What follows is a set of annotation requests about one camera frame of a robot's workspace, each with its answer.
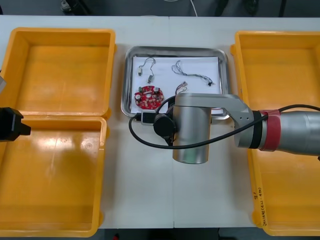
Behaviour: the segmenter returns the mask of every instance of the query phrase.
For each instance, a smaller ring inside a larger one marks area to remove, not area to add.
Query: white connector
[[[141,76],[142,75],[142,66],[138,67],[138,75]]]

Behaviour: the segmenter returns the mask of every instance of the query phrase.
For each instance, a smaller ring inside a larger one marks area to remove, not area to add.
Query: orange plastic bin
[[[0,144],[0,236],[90,237],[102,219],[106,120],[25,116]]]
[[[31,135],[0,142],[1,237],[90,237],[102,223],[115,48],[110,29],[12,31],[0,107]]]
[[[240,31],[231,53],[238,94],[253,110],[320,106],[320,32]],[[269,235],[320,236],[317,157],[250,149],[248,163],[253,222]]]
[[[115,48],[111,29],[14,29],[0,107],[23,115],[108,118]]]

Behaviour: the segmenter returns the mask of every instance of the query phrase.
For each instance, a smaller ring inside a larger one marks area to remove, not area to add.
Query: white table
[[[137,142],[120,110],[125,53],[132,46],[218,48],[229,58],[239,30],[320,31],[320,18],[211,18],[112,16],[0,16],[0,64],[12,29],[17,27],[110,28],[116,32],[110,97],[112,117],[104,169],[101,228],[251,227],[253,202],[245,149],[233,138],[210,146],[209,161],[188,165],[172,159],[171,150]],[[145,140],[165,144],[151,127],[135,124]],[[211,128],[211,137],[231,131],[230,120]]]

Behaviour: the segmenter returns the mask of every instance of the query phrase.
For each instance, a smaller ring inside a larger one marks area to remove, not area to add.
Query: floor
[[[5,15],[56,15],[61,0],[0,0]],[[97,16],[194,16],[190,0],[84,0]],[[199,17],[212,17],[218,0],[193,0]],[[281,0],[259,0],[256,17],[277,17]],[[243,0],[229,0],[222,16],[249,17]],[[284,17],[320,17],[319,0],[288,0]]]
[[[194,16],[189,0],[86,0],[98,16]],[[217,0],[193,0],[199,17],[214,16]],[[256,17],[277,17],[281,0],[260,0]],[[60,0],[0,0],[5,15],[64,16]],[[230,0],[223,17],[249,17],[242,0]],[[319,0],[288,0],[284,17],[320,17]],[[217,228],[99,229],[91,240],[218,240]],[[259,228],[221,228],[221,240],[313,240],[317,237],[271,237]]]

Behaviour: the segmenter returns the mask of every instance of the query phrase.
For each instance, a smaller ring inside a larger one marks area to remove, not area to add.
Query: red circuit board
[[[154,110],[160,107],[165,99],[160,88],[155,86],[139,87],[139,92],[134,94],[135,104],[145,110]]]

